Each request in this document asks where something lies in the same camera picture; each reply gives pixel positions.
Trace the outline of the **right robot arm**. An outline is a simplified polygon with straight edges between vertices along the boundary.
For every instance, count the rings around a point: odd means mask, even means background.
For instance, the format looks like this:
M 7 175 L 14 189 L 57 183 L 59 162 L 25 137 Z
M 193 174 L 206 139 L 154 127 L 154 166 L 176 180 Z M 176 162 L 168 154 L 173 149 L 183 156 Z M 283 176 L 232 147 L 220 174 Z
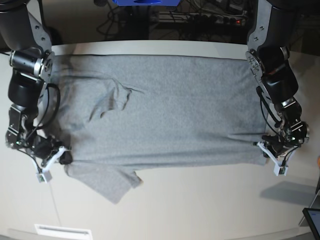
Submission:
M 24 150 L 33 159 L 41 159 L 41 167 L 58 161 L 61 165 L 72 163 L 69 149 L 53 135 L 40 136 L 37 131 L 51 125 L 58 114 L 61 102 L 59 87 L 50 83 L 55 54 L 49 31 L 27 8 L 27 0 L 2 0 L 0 2 L 0 35 L 10 49 L 9 65 L 12 75 L 8 98 L 12 102 L 9 126 L 5 134 L 6 145 L 13 150 Z M 56 105 L 50 119 L 34 120 L 39 115 L 39 104 L 44 95 L 56 91 Z

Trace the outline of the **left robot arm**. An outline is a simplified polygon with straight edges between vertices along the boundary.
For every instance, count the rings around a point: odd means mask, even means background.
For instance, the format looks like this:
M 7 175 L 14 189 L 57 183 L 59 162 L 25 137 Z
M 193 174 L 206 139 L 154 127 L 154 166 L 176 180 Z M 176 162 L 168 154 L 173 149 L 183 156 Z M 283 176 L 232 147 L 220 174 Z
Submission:
M 290 38 L 303 9 L 314 0 L 258 0 L 253 27 L 248 33 L 246 59 L 258 82 L 256 92 L 261 108 L 272 102 L 280 120 L 274 119 L 274 136 L 264 135 L 260 143 L 265 154 L 278 161 L 308 139 L 308 125 L 301 120 L 302 107 L 295 99 L 299 89 L 290 67 Z

